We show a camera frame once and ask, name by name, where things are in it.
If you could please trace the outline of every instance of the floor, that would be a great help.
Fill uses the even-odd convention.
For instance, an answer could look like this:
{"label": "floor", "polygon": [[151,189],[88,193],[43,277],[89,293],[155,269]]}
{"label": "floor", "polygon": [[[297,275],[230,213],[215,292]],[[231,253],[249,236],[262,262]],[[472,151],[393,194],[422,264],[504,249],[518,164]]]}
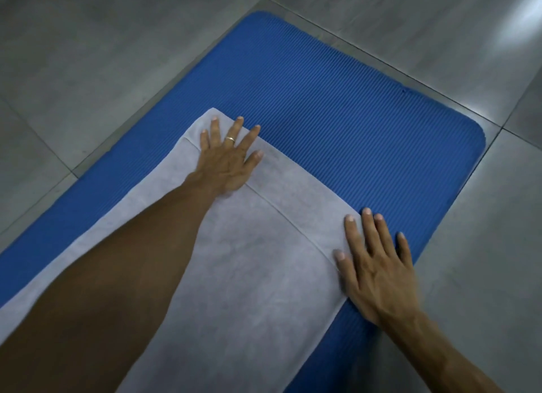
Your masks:
{"label": "floor", "polygon": [[[255,9],[482,126],[416,268],[459,350],[506,391],[539,390],[542,0],[0,0],[0,251]],[[386,337],[358,370],[367,391],[424,391]]]}

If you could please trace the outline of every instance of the yoga mat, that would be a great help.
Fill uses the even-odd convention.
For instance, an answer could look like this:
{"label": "yoga mat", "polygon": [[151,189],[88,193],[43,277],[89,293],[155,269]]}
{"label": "yoga mat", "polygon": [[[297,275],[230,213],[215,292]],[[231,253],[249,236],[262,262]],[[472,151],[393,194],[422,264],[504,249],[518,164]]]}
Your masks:
{"label": "yoga mat", "polygon": [[[381,212],[416,260],[482,153],[469,118],[405,88],[285,21],[239,23],[0,255],[0,306],[88,230],[215,107],[354,209]],[[339,389],[372,326],[346,302],[288,392]]]}

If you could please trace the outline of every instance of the white towel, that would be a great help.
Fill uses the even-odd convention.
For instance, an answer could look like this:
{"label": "white towel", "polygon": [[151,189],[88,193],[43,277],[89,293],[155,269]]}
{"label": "white towel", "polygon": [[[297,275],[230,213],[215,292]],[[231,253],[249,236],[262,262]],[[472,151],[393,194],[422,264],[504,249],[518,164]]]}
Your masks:
{"label": "white towel", "polygon": [[[213,116],[225,136],[233,121],[218,110],[196,120],[147,177],[0,309],[0,340],[66,266],[183,182]],[[282,391],[344,303],[332,251],[346,248],[342,220],[356,211],[267,142],[258,138],[255,149],[264,159],[204,218],[165,321],[119,392]]]}

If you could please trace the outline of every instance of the forearm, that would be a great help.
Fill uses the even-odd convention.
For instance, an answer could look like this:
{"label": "forearm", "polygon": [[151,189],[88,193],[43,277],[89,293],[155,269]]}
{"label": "forearm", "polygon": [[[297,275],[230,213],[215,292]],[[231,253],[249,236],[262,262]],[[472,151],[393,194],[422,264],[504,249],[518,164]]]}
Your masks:
{"label": "forearm", "polygon": [[0,390],[113,392],[163,321],[214,198],[192,175],[60,274],[0,346]]}
{"label": "forearm", "polygon": [[384,331],[409,359],[433,393],[501,392],[493,381],[460,354],[429,318],[388,320]]}

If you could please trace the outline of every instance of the fingernail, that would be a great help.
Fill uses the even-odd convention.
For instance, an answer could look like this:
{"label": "fingernail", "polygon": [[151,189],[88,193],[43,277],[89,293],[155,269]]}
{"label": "fingernail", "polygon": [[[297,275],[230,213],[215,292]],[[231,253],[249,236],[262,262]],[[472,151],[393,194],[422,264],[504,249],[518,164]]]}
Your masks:
{"label": "fingernail", "polygon": [[344,252],[341,251],[341,250],[334,250],[333,251],[333,257],[335,258],[336,261],[340,262],[342,260],[344,260],[344,258],[346,257]]}

